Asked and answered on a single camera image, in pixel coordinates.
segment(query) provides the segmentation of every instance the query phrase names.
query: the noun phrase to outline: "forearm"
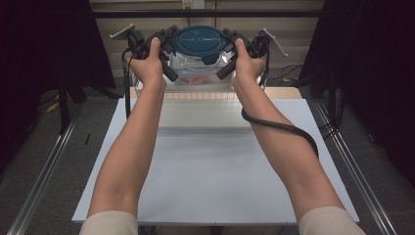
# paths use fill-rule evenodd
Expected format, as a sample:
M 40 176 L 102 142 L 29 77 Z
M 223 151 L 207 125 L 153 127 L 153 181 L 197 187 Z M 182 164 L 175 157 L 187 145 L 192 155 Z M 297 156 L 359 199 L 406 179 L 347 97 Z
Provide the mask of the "forearm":
M 152 161 L 163 91 L 159 84 L 144 85 L 100 169 L 89 215 L 112 210 L 137 214 L 131 205 L 137 205 Z
M 234 82 L 234 87 L 249 116 L 293 125 L 275 108 L 254 80 Z M 265 156 L 286 185 L 298 220 L 313 208 L 343 206 L 312 147 L 304 138 L 257 124 L 252 124 L 252 128 Z

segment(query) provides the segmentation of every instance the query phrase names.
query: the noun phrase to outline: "person's left hand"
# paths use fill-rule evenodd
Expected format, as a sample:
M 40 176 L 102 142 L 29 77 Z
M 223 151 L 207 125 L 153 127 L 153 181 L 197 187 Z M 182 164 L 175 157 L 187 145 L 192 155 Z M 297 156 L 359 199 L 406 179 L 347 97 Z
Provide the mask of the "person's left hand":
M 160 41 L 158 38 L 153 38 L 150 47 L 150 55 L 146 60 L 132 59 L 130 62 L 131 69 L 134 71 L 137 78 L 143 83 L 143 87 L 148 84 L 155 84 L 157 86 L 166 87 L 166 82 L 162 77 L 162 66 L 159 59 Z

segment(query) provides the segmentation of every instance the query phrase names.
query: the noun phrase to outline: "metal rail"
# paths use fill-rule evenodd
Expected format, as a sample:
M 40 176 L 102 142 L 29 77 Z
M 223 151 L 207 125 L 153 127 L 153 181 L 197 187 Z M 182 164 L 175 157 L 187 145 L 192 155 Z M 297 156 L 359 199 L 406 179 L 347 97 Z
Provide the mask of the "metal rail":
M 330 120 L 328 118 L 328 111 L 323 103 L 317 102 L 316 103 L 317 111 L 325 124 L 329 124 Z M 396 235 L 396 231 L 394 230 L 392 223 L 382 206 L 379 202 L 378 198 L 376 197 L 375 193 L 373 192 L 372 188 L 370 187 L 369 183 L 367 182 L 366 178 L 364 177 L 362 171 L 360 170 L 357 162 L 355 161 L 353 154 L 349 150 L 345 140 L 343 139 L 341 133 L 330 125 L 327 125 L 329 128 L 330 133 L 332 133 L 333 141 L 336 144 L 336 147 L 341 154 L 348 171 L 351 174 L 354 182 L 357 185 L 357 188 L 363 197 L 370 213 L 372 213 L 373 218 L 375 219 L 376 223 L 378 224 L 382 234 L 384 235 Z
M 64 149 L 68 143 L 70 135 L 72 134 L 73 128 L 75 126 L 76 120 L 79 118 L 83 104 L 77 106 L 73 112 L 73 117 L 69 123 L 66 131 L 59 135 L 56 144 L 49 155 L 48 160 L 46 161 L 45 166 L 43 166 L 42 171 L 40 172 L 39 177 L 34 183 L 33 188 L 28 194 L 26 200 L 24 201 L 18 215 L 12 223 L 7 235 L 23 235 L 33 217 L 34 212 L 36 211 L 37 205 L 40 203 L 45 189 L 50 181 L 50 178 L 53 174 L 53 171 L 64 152 Z

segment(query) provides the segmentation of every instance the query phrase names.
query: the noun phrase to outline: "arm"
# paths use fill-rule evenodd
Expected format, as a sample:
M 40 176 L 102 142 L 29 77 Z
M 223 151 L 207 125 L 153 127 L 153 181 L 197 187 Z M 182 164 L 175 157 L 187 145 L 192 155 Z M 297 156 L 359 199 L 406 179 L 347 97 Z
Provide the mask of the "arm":
M 155 148 L 166 86 L 159 50 L 160 42 L 154 39 L 148 59 L 131 61 L 131 68 L 143 82 L 143 89 L 101 166 L 88 216 L 104 211 L 124 211 L 137 216 L 138 199 Z
M 262 59 L 251 59 L 242 40 L 236 43 L 238 61 L 232 85 L 247 114 L 253 118 L 293 125 L 272 104 L 255 79 L 263 71 Z M 252 124 L 265 156 L 290 195 L 297 221 L 315 208 L 344 208 L 308 142 L 296 134 Z

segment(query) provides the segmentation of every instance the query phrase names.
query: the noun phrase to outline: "metal frame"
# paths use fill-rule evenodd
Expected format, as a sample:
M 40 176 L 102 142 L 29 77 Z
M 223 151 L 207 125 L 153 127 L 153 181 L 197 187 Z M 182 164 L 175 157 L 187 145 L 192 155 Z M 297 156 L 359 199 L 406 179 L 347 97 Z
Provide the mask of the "metal frame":
M 353 154 L 348 148 L 345 140 L 343 139 L 341 133 L 333 128 L 330 123 L 329 112 L 324 106 L 323 102 L 319 101 L 315 104 L 316 109 L 323 119 L 324 123 L 327 124 L 327 128 L 330 131 L 333 141 L 339 153 L 342 156 L 343 161 L 351 174 L 354 182 L 356 183 L 357 189 L 359 190 L 363 200 L 365 201 L 370 213 L 372 213 L 373 218 L 378 224 L 383 235 L 396 235 L 392 223 L 385 211 L 384 207 L 376 197 L 366 178 L 364 177 L 362 171 L 360 170 L 356 160 L 354 159 Z
M 348 11 L 332 11 L 323 12 L 321 10 L 96 10 L 92 13 L 84 12 L 55 12 L 57 15 L 79 15 L 79 16 L 93 16 L 96 19 L 115 19 L 115 18 L 323 18 L 323 17 L 351 17 L 356 13 Z M 49 159 L 44 166 L 39 178 L 33 186 L 30 194 L 24 202 L 21 210 L 19 211 L 16 219 L 14 220 L 12 227 L 8 234 L 24 234 L 31 217 L 34 214 L 38 203 L 40 202 L 43 192 L 50 180 L 56 163 L 61 156 L 64 148 L 70 138 L 73 131 L 75 121 L 79 117 L 80 109 L 76 110 L 74 116 L 69 123 L 68 128 L 65 126 L 65 131 L 59 136 L 57 143 L 49 156 Z M 326 123 L 330 120 L 327 117 L 327 110 L 324 105 L 317 104 L 317 109 Z M 63 114 L 62 119 L 69 120 L 68 113 Z M 392 224 L 380 204 L 379 200 L 374 195 L 372 189 L 364 178 L 357 163 L 355 162 L 351 152 L 349 151 L 342 135 L 331 129 L 333 132 L 333 140 L 341 153 L 345 164 L 350 171 L 357 187 L 363 196 L 370 212 L 378 223 L 383 234 L 396 234 Z

